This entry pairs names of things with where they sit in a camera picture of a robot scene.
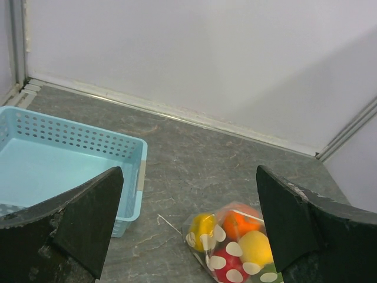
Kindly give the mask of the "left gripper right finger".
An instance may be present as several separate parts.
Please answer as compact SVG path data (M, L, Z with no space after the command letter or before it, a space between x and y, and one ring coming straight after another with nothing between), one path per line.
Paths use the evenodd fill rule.
M376 214L298 186L266 166L257 191L284 282L376 282Z

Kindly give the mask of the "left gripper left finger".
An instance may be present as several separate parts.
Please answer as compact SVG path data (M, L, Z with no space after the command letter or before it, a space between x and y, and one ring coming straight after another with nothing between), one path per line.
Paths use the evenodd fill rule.
M1 282L100 279L123 189L112 167L53 198L1 216Z

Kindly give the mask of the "green yellow mango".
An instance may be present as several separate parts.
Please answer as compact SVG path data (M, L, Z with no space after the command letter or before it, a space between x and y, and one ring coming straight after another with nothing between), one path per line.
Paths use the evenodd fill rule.
M252 276L255 283L283 283L283 277L276 271L274 263L265 265L257 274Z

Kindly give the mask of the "small yellow fruit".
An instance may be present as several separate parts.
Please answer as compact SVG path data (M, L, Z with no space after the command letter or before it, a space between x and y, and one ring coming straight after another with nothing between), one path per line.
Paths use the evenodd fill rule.
M252 262L265 266L273 262L272 250L268 237L260 231L250 231L238 241L242 249L242 262Z

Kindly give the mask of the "clear zip top bag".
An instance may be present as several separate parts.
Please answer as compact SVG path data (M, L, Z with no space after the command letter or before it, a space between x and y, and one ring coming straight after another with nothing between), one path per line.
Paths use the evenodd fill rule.
M228 205L226 205L226 206L224 206L224 207L222 207L218 210L214 210L214 211L211 211L211 212L205 212L205 213L214 215L216 222L217 222L217 224L215 225L215 228L214 228L214 237L216 239L216 246L214 247L214 249L211 249L211 250L206 251L206 252L198 252L198 251L194 250L192 247L190 247L188 245L188 243L185 240L185 237L186 237L186 235L189 231L190 225L191 225L194 217L201 214L201 213L190 216L185 221L185 223L183 224L183 228L182 228L183 241L187 244L191 253L196 257L196 259L201 264L201 266L211 275L211 277L216 282L217 282L216 277L213 274L213 270L212 270L212 268L210 267L210 264L209 264L210 257L213 255L214 251L221 249L221 248L225 248L226 251L229 254L234 255L234 256L238 256L240 258L240 260L241 260L242 254L243 254L242 249L241 249L240 245L238 244L238 241L240 239L237 240L237 241L233 241L233 240L229 239L227 237L224 229L222 228L222 224L223 224L223 221L224 221L225 214L230 209L233 209L233 208L236 208L236 207L239 207L239 206L248 206L248 205L245 205L245 204L239 203L239 202L232 202L232 203L229 203ZM265 225L264 225L264 220L263 220L261 213L260 213L260 216L261 216L261 219L258 219L258 218L255 218L254 216L249 215L249 217L257 219L258 221L260 221L262 223L259 230L256 230L256 231L260 231L267 236ZM259 266L258 264L254 264L252 262L242 262L242 267L243 267L244 271L249 275L249 278L245 282L252 282L252 276L257 274L264 266Z

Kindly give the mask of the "red apple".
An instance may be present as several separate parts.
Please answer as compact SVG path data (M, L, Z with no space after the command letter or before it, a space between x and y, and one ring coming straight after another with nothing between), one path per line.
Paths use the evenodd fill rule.
M214 251L209 264L217 282L245 282L249 278L242 267L240 258L229 254L225 248Z

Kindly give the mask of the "yellow orange round fruit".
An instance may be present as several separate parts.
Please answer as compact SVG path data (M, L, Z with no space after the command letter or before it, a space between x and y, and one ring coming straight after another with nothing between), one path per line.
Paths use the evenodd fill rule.
M214 237L216 224L216 219L212 214L201 213L195 216L185 237L188 245L198 252L214 249L216 246Z

